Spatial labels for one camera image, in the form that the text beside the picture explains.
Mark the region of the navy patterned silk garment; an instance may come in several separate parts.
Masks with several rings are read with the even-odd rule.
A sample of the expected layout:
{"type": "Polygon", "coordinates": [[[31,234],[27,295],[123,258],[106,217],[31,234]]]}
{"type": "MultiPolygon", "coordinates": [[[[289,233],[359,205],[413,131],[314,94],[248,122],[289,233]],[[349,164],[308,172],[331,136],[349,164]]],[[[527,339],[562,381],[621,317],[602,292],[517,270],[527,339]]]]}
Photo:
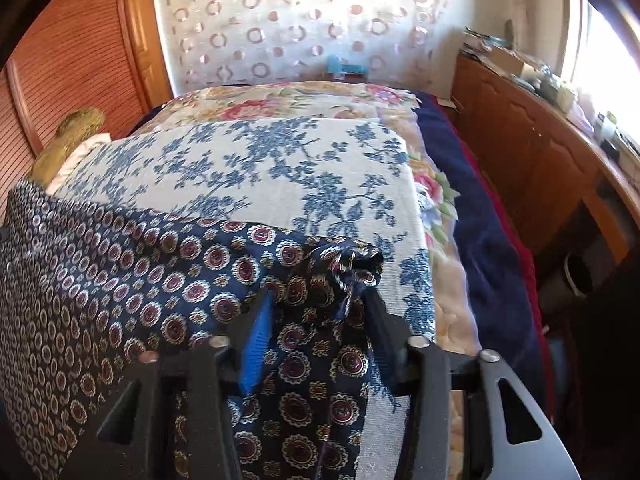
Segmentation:
{"type": "Polygon", "coordinates": [[[9,192],[1,401],[18,452],[56,479],[141,353],[205,344],[274,296],[258,385],[227,404],[247,479],[351,479],[370,379],[363,292],[383,258],[349,238],[9,192]]]}

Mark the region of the pink floral blanket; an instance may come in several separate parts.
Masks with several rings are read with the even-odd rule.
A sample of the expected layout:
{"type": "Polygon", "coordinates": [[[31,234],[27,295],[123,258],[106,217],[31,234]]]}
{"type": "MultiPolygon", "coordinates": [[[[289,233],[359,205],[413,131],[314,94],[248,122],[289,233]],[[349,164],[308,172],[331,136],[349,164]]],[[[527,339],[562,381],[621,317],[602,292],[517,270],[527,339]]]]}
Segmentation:
{"type": "Polygon", "coordinates": [[[309,146],[294,155],[275,140],[258,148],[257,158],[272,162],[262,182],[276,200],[274,216],[309,235],[375,244],[386,261],[385,286],[408,323],[447,350],[474,354],[480,340],[454,241],[460,194],[426,152],[420,104],[407,90],[378,84],[213,87],[157,107],[136,133],[253,119],[332,120],[321,162],[311,161],[309,146]]]}

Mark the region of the navy blue bedspread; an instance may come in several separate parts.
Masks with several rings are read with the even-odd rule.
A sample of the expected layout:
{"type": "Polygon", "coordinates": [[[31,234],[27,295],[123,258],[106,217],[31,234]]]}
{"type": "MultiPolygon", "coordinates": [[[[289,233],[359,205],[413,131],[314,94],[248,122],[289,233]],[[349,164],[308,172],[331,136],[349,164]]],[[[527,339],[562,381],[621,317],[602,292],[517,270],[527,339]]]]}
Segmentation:
{"type": "Polygon", "coordinates": [[[548,344],[541,331],[533,257],[497,193],[431,94],[419,92],[418,126],[427,154],[460,193],[454,227],[480,345],[498,351],[544,412],[556,408],[548,344]]]}

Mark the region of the wooden dresser cabinet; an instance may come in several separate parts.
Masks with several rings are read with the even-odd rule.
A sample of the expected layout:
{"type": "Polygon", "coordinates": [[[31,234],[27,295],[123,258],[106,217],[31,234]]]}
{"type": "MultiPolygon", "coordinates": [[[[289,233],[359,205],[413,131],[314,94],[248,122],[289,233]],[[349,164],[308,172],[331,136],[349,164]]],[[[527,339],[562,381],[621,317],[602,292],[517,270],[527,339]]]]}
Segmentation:
{"type": "Polygon", "coordinates": [[[540,255],[576,237],[585,207],[615,262],[639,240],[639,195],[605,152],[549,103],[459,55],[457,128],[524,245],[540,255]]]}

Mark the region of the blue floral white sheet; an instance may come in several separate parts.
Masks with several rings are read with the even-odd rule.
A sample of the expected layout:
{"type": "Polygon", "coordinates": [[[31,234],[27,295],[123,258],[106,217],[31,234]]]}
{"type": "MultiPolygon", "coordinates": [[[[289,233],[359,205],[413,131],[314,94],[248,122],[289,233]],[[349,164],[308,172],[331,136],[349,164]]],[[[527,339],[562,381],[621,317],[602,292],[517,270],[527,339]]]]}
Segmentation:
{"type": "MultiPolygon", "coordinates": [[[[435,331],[432,266],[406,141],[376,119],[224,119],[146,126],[95,148],[56,190],[66,200],[156,208],[361,240],[383,257],[378,292],[420,336],[435,331]]],[[[284,323],[268,382],[243,402],[250,479],[390,479],[409,402],[390,393],[355,324],[314,311],[284,323]]]]}

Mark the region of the gold brown patterned pillow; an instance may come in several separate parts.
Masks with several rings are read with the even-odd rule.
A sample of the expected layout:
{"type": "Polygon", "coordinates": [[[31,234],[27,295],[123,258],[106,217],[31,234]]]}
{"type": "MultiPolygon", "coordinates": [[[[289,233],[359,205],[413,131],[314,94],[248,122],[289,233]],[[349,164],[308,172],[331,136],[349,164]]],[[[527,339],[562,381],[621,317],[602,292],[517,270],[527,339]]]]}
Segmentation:
{"type": "Polygon", "coordinates": [[[40,188],[47,188],[82,143],[98,134],[105,122],[102,110],[95,107],[82,108],[66,115],[55,131],[51,143],[38,155],[29,180],[40,188]]]}

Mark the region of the cardboard box on dresser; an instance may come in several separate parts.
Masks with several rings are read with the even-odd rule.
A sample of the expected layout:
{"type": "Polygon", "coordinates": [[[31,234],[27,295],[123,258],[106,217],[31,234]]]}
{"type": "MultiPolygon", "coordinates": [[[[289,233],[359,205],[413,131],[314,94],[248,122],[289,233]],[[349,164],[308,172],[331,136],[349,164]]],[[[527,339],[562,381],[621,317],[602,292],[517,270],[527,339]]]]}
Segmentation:
{"type": "Polygon", "coordinates": [[[521,79],[532,79],[536,76],[536,70],[527,63],[524,58],[512,50],[502,47],[492,47],[487,53],[489,62],[503,70],[508,75],[521,79]]]}

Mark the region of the teal item on box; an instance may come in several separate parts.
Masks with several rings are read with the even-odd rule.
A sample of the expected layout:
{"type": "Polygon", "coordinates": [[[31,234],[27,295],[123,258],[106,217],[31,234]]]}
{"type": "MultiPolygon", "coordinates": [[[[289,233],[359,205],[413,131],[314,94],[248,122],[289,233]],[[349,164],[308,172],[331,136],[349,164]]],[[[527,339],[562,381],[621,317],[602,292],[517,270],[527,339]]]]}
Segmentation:
{"type": "Polygon", "coordinates": [[[346,62],[336,55],[330,55],[326,60],[326,72],[337,79],[349,77],[367,78],[368,70],[366,66],[346,62]]]}

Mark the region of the wooden wardrobe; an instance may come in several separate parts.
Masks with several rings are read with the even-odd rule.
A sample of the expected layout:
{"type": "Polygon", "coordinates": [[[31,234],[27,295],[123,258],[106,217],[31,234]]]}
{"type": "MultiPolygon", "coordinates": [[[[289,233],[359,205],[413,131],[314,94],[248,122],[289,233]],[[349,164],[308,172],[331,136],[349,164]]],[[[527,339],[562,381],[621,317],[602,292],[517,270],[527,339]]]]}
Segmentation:
{"type": "Polygon", "coordinates": [[[1,189],[63,118],[96,107],[115,139],[172,97],[153,0],[1,0],[1,189]]]}

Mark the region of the sheer circle pattern curtain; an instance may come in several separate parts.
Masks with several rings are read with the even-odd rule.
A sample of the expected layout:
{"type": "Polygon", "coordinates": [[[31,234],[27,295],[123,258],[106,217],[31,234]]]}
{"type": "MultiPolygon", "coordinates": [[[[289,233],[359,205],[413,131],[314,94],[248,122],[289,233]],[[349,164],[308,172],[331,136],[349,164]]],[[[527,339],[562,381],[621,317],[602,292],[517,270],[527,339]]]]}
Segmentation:
{"type": "Polygon", "coordinates": [[[367,80],[429,84],[448,0],[154,0],[177,96],[227,84],[330,76],[326,60],[367,67],[367,80]]]}

